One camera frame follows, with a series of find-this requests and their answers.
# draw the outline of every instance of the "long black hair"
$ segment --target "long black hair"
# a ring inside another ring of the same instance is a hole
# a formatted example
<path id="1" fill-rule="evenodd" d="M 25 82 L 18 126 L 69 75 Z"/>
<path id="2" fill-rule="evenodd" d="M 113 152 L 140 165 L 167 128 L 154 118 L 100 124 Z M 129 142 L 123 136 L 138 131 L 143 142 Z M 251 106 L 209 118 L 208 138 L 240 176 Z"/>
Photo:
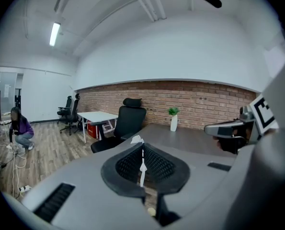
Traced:
<path id="1" fill-rule="evenodd" d="M 11 109 L 11 112 L 10 112 L 10 115 L 12 112 L 15 112 L 17 114 L 17 120 L 11 120 L 11 124 L 12 124 L 12 128 L 13 129 L 16 129 L 16 130 L 20 130 L 20 121 L 22 120 L 24 124 L 26 124 L 26 117 L 24 117 L 22 114 L 21 114 L 21 110 L 19 107 L 13 107 Z"/>

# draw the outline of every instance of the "chair headrest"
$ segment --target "chair headrest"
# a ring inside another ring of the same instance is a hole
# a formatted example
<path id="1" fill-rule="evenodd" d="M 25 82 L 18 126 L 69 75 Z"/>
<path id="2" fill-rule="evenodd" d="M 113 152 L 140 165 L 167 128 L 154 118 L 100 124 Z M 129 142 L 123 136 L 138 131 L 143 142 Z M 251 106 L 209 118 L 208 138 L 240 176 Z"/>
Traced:
<path id="1" fill-rule="evenodd" d="M 126 105 L 128 107 L 140 107 L 141 106 L 141 100 L 142 99 L 126 98 L 123 100 L 123 105 Z"/>

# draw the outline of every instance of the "white vase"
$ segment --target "white vase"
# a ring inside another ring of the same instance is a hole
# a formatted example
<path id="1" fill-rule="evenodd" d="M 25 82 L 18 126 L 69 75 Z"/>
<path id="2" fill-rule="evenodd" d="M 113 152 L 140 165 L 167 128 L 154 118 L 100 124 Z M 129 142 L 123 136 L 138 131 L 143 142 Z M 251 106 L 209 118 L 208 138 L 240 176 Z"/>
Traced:
<path id="1" fill-rule="evenodd" d="M 177 115 L 174 115 L 171 120 L 170 130 L 175 131 L 177 127 Z"/>

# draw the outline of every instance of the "office chair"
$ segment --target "office chair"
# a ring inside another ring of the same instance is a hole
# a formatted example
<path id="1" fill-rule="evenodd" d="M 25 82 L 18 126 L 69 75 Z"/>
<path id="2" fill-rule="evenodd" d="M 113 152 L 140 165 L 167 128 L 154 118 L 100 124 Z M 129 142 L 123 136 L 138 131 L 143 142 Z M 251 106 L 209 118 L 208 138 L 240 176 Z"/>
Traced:
<path id="1" fill-rule="evenodd" d="M 65 115 L 70 115 L 70 106 L 72 102 L 72 96 L 69 95 L 67 99 L 66 107 L 59 107 L 59 111 L 57 112 L 58 115 L 61 116 L 61 118 Z"/>
<path id="2" fill-rule="evenodd" d="M 71 115 L 65 115 L 64 118 L 60 119 L 60 121 L 64 121 L 64 122 L 69 124 L 68 126 L 61 129 L 60 133 L 62 133 L 62 131 L 65 129 L 69 129 L 69 135 L 71 135 L 71 128 L 77 127 L 76 125 L 72 125 L 72 124 L 76 123 L 79 120 L 79 116 L 77 115 L 77 106 L 79 104 L 80 94 L 76 94 L 75 99 L 76 100 L 74 101 L 72 114 Z"/>
<path id="3" fill-rule="evenodd" d="M 102 140 L 91 144 L 93 153 L 105 151 L 114 148 L 132 135 L 141 130 L 142 122 L 147 111 L 141 108 L 141 99 L 126 98 L 123 101 L 124 106 L 119 109 L 119 117 L 114 130 L 114 137 L 106 138 L 103 132 L 103 126 L 106 122 L 91 123 L 92 126 L 98 126 Z"/>

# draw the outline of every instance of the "woman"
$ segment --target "woman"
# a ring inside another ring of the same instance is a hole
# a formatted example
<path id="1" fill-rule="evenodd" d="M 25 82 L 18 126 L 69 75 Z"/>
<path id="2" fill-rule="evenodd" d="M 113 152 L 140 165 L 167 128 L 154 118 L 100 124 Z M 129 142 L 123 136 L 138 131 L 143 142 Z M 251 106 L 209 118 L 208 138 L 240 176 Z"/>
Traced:
<path id="1" fill-rule="evenodd" d="M 11 126 L 9 130 L 9 140 L 12 146 L 12 132 L 15 130 L 15 140 L 18 144 L 21 144 L 24 148 L 29 150 L 34 148 L 31 139 L 34 136 L 34 131 L 27 119 L 21 115 L 21 111 L 18 107 L 14 107 L 11 110 Z"/>

